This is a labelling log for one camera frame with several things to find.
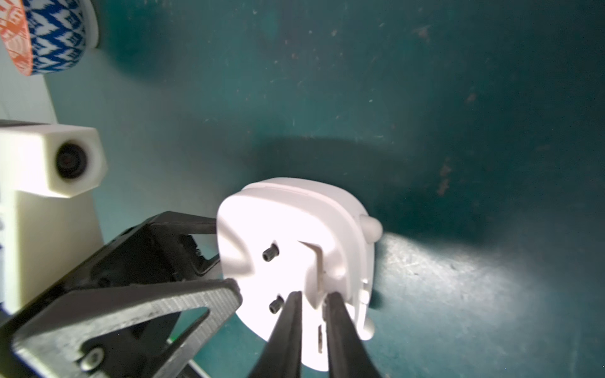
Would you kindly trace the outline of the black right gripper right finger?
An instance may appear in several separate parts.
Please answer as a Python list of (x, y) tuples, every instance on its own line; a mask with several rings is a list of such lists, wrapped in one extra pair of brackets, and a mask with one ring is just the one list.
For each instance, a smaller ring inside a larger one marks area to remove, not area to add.
[(342, 295), (333, 292), (324, 305), (330, 377), (380, 377), (368, 356), (354, 324), (349, 317)]

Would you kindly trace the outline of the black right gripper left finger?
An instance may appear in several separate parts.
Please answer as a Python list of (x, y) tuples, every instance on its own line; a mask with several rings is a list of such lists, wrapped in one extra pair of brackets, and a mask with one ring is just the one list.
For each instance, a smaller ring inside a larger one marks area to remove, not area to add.
[(302, 292), (289, 294), (274, 330), (249, 377), (299, 378), (302, 355)]

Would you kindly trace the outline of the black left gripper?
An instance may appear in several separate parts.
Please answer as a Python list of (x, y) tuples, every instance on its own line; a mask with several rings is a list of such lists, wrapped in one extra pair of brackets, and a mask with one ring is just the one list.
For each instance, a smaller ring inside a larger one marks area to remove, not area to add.
[(197, 377), (203, 346), (242, 305), (195, 236), (217, 220), (166, 211), (129, 228), (1, 327), (4, 377)]

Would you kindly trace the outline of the white square alarm clock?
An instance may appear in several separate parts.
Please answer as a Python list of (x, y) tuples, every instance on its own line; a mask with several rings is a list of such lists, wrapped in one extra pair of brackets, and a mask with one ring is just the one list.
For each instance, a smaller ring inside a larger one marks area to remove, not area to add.
[(280, 177), (249, 184), (217, 212), (217, 245), (224, 277), (243, 297), (239, 319), (267, 340), (276, 302), (302, 294), (302, 363), (329, 368), (326, 296), (343, 296), (361, 340), (373, 337), (368, 316), (375, 247), (383, 234), (351, 193), (318, 181)]

